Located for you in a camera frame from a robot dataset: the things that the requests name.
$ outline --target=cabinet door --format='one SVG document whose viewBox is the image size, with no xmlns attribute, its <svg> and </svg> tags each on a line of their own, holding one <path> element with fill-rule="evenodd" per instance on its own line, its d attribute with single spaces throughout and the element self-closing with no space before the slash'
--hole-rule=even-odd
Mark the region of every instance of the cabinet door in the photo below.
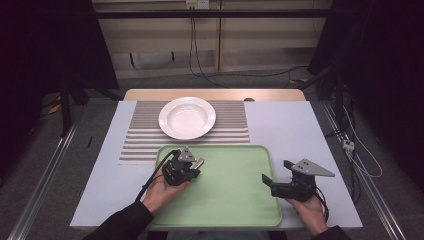
<svg viewBox="0 0 424 240">
<path fill-rule="evenodd" d="M 93 0 L 96 10 L 175 10 L 186 9 L 185 1 L 134 1 Z M 210 1 L 216 8 L 217 1 Z M 157 53 L 189 51 L 192 22 L 185 18 L 157 19 L 100 19 L 106 44 L 114 53 Z M 196 38 L 199 50 L 217 47 L 217 22 L 213 19 L 196 19 Z"/>
</svg>

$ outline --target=black curtain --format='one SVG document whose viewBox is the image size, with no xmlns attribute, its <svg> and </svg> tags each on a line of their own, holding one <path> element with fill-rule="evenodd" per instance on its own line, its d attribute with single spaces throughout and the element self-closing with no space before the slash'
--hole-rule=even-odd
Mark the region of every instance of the black curtain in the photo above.
<svg viewBox="0 0 424 240">
<path fill-rule="evenodd" d="M 356 35 L 345 29 L 352 22 L 327 20 L 309 69 L 317 73 L 336 59 L 348 36 L 354 44 L 341 66 L 349 92 L 399 166 L 424 190 L 424 8 L 419 1 L 389 0 L 362 6 Z M 335 87 L 334 76 L 322 82 L 328 92 Z"/>
<path fill-rule="evenodd" d="M 118 83 L 90 0 L 3 0 L 0 2 L 1 139 L 0 173 L 22 149 L 38 119 L 42 98 L 60 91 L 67 78 L 74 92 L 87 87 L 74 76 L 105 89 Z"/>
</svg>

